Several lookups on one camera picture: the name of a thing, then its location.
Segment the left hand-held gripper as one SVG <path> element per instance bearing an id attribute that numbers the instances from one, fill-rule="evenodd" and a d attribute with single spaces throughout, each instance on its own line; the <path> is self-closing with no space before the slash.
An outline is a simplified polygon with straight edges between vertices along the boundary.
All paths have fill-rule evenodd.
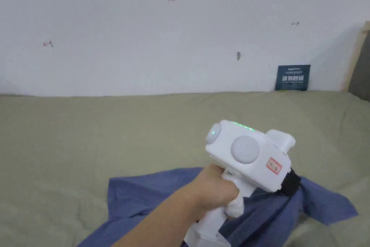
<path id="1" fill-rule="evenodd" d="M 205 150 L 225 167 L 222 179 L 233 182 L 239 195 L 227 206 L 207 212 L 194 223 L 187 231 L 185 243 L 189 247 L 229 247 L 219 229 L 227 217 L 243 214 L 245 197 L 250 197 L 257 188 L 293 195 L 300 180 L 291 169 L 288 151 L 295 143 L 294 137 L 278 130 L 262 133 L 233 121 L 215 123 L 207 134 Z M 290 177 L 293 188 L 284 189 Z"/>

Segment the person's left hand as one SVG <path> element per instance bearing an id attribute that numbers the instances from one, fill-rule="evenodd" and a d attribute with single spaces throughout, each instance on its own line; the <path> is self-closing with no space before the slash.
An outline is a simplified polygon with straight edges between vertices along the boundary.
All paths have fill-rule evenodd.
<path id="1" fill-rule="evenodd" d="M 195 221 L 201 220 L 207 212 L 227 206 L 235 200 L 240 190 L 229 180 L 222 178 L 224 168 L 210 164 L 185 186 L 185 192 L 195 203 Z"/>

